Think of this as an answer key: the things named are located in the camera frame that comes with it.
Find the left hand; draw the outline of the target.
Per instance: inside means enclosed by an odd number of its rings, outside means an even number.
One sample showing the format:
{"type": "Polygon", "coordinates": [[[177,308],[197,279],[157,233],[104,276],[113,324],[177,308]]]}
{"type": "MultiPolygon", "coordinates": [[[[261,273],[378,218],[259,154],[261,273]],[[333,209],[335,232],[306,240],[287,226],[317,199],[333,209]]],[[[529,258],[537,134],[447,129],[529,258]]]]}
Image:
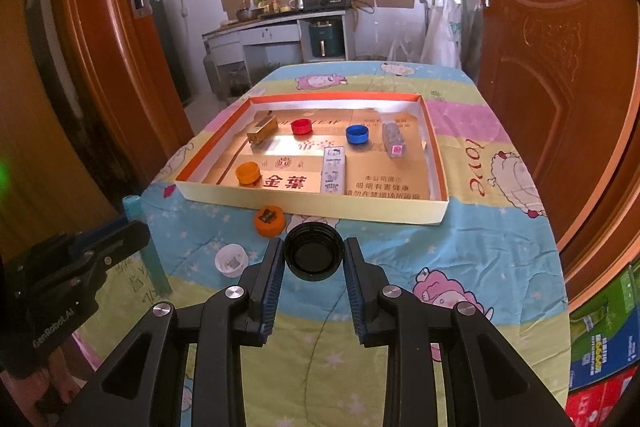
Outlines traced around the left hand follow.
{"type": "Polygon", "coordinates": [[[17,378],[7,371],[1,381],[21,413],[33,426],[47,426],[47,418],[37,411],[36,403],[53,387],[65,404],[71,403],[80,390],[67,368],[61,348],[52,352],[42,369],[25,378],[17,378]]]}

